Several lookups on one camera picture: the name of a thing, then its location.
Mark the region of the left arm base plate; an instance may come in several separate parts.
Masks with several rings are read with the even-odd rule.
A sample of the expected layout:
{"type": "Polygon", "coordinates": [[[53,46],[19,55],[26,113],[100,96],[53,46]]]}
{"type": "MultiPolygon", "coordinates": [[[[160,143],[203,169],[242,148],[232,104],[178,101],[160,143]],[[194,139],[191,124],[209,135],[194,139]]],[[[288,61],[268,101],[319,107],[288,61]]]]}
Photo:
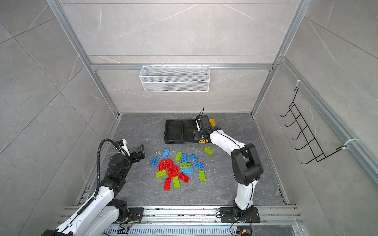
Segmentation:
{"type": "Polygon", "coordinates": [[[121,208],[119,210],[119,216],[116,220],[117,223],[141,223],[143,218],[144,208],[142,207],[131,207],[131,208],[121,208]]]}

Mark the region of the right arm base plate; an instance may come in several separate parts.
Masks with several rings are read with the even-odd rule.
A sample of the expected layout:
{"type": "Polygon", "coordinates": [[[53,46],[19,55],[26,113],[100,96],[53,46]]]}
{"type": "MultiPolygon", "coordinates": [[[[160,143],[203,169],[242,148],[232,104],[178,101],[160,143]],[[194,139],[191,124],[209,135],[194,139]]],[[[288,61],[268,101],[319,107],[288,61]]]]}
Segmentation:
{"type": "Polygon", "coordinates": [[[250,207],[246,210],[238,210],[236,207],[220,208],[220,219],[222,223],[249,222],[260,223],[260,215],[256,207],[250,207]]]}

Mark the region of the yellow plastic bin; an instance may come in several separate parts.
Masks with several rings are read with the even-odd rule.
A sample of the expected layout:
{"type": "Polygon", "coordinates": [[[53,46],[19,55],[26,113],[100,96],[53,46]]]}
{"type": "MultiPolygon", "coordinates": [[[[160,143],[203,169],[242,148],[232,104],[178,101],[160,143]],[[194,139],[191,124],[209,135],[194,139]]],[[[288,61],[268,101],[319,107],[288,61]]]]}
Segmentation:
{"type": "MultiPolygon", "coordinates": [[[[210,123],[211,127],[215,127],[215,121],[214,121],[214,119],[210,119],[209,123],[210,123]]],[[[209,139],[202,139],[202,140],[199,141],[199,143],[201,143],[201,144],[209,143],[209,142],[210,142],[209,139]]]]}

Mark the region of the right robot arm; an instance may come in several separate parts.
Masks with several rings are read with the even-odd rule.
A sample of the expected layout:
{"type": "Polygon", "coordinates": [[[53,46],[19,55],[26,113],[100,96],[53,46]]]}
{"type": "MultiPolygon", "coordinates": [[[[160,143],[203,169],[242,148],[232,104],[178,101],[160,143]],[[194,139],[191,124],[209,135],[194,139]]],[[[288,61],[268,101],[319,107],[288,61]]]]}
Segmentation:
{"type": "Polygon", "coordinates": [[[263,174],[263,165],[255,145],[241,143],[217,126],[212,126],[206,115],[196,117],[197,130],[194,139],[208,140],[219,146],[231,157],[232,171],[238,183],[233,203],[233,214],[241,220],[252,212],[255,187],[263,174]]]}

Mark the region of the black bin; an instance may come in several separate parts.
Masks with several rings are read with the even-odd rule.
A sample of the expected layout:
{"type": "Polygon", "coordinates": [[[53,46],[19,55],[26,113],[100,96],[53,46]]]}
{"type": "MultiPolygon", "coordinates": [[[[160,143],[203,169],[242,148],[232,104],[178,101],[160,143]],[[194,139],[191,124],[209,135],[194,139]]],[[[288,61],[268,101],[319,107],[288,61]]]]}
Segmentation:
{"type": "Polygon", "coordinates": [[[166,120],[164,129],[164,143],[165,144],[180,144],[182,143],[182,120],[166,120]]]}
{"type": "Polygon", "coordinates": [[[182,143],[199,143],[199,140],[195,139],[196,120],[183,120],[182,128],[182,143]]]}

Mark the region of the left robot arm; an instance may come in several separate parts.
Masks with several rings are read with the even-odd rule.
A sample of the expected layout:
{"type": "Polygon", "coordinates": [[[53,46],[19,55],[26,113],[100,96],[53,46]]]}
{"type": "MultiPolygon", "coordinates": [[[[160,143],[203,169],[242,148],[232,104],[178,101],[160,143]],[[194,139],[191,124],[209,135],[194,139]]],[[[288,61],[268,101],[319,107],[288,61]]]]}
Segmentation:
{"type": "Polygon", "coordinates": [[[112,223],[124,222],[130,216],[127,202],[116,199],[126,183],[134,163],[145,158],[144,145],[134,152],[127,148],[125,139],[103,139],[96,154],[96,188],[92,196],[68,220],[55,230],[46,230],[44,236],[99,236],[112,223]],[[111,157],[104,178],[100,173],[100,154],[104,143],[109,142],[117,153],[111,157]]]}

